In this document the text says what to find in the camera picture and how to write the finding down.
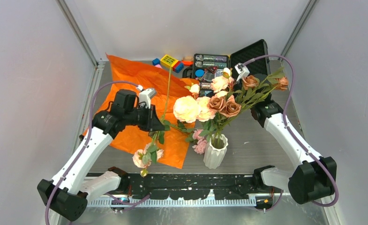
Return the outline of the small pink rose stem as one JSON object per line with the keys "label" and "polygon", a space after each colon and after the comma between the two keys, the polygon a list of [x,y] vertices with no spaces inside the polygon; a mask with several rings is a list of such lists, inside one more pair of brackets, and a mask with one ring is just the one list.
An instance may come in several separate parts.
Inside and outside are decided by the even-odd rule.
{"label": "small pink rose stem", "polygon": [[[147,87],[154,87],[156,91],[161,94],[161,97],[157,98],[156,107],[161,108],[161,122],[164,122],[165,128],[170,129],[167,122],[165,122],[165,115],[169,111],[170,102],[170,86],[172,77],[172,68],[169,67],[169,75],[166,76],[161,69],[151,67],[149,64],[137,62],[133,69],[136,70],[135,75],[140,84],[144,84]],[[151,142],[145,145],[143,149],[137,150],[133,155],[133,163],[141,169],[140,175],[142,177],[147,176],[148,167],[152,164],[156,164],[164,155],[162,146],[164,144],[165,131],[151,132]]]}

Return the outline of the peach rose flower stem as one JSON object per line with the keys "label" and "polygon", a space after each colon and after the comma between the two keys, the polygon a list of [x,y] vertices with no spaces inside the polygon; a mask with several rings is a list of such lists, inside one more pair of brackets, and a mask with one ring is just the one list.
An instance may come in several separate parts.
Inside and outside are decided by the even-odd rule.
{"label": "peach rose flower stem", "polygon": [[236,103],[233,95],[235,81],[231,69],[224,68],[221,76],[212,79],[211,89],[214,95],[208,102],[208,108],[214,116],[211,119],[211,145],[216,149],[224,148],[222,131],[228,124],[228,120],[237,116],[241,106]]}

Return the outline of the brown rose flower stem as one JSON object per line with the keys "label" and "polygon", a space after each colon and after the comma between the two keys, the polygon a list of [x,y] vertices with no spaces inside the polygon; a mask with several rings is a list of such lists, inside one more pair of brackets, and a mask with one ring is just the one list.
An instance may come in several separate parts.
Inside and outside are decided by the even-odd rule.
{"label": "brown rose flower stem", "polygon": [[[237,116],[257,103],[265,102],[273,90],[287,90],[288,85],[289,81],[285,76],[283,67],[280,67],[263,79],[256,78],[254,75],[248,75],[235,81],[233,95],[236,103],[241,106]],[[230,118],[227,125],[237,116]]]}

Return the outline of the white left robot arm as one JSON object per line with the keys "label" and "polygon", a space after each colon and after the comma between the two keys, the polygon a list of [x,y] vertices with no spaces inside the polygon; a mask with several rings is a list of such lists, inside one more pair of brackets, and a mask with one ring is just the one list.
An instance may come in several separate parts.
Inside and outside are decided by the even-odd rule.
{"label": "white left robot arm", "polygon": [[128,175],[119,168],[111,168],[91,181],[85,182],[84,178],[103,150],[127,126],[136,126],[145,132],[164,130],[155,106],[151,104],[156,93],[154,88],[139,94],[121,89],[110,109],[95,114],[86,136],[71,158],[51,180],[42,179],[38,184],[37,190],[47,210],[73,222],[84,213],[89,202],[113,190],[117,194],[128,190]]}

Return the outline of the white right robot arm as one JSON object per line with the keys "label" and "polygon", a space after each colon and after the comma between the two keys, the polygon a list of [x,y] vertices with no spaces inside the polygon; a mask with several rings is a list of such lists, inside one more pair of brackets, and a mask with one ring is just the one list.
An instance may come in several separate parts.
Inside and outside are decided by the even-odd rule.
{"label": "white right robot arm", "polygon": [[313,149],[292,127],[284,109],[271,99],[271,95],[256,104],[252,116],[268,131],[289,157],[293,171],[280,170],[268,165],[254,170],[253,188],[265,192],[270,187],[288,191],[298,204],[313,202],[334,196],[329,207],[338,201],[336,184],[337,164],[332,157],[323,157]]}

